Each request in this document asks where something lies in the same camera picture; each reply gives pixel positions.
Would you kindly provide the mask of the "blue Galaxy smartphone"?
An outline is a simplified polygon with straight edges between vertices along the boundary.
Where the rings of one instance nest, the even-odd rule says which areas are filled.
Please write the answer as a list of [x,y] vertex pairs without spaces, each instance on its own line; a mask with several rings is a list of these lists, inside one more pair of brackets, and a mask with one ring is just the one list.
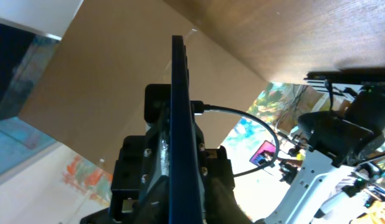
[[172,36],[169,222],[202,223],[196,138],[183,36]]

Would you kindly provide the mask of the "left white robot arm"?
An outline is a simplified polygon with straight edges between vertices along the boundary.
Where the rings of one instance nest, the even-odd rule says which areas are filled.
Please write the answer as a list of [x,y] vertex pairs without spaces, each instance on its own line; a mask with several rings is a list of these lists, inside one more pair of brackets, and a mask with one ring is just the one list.
[[[307,113],[308,154],[290,189],[266,223],[308,223],[334,187],[379,147],[385,128],[385,68],[310,72],[308,82],[359,85],[343,116]],[[82,223],[243,223],[232,189],[235,175],[225,149],[207,150],[194,117],[218,106],[189,99],[186,68],[169,84],[146,87],[143,136],[124,139],[112,180],[112,199]]]

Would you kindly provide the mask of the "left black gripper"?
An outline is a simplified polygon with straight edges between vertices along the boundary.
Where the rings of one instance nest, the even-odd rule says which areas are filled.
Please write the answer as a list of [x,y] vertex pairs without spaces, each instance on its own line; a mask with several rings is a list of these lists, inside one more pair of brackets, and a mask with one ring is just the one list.
[[[110,206],[81,219],[80,224],[167,223],[169,218],[170,84],[145,89],[144,136],[128,136],[115,164]],[[204,223],[250,223],[238,207],[226,149],[206,149],[196,124],[199,200]]]

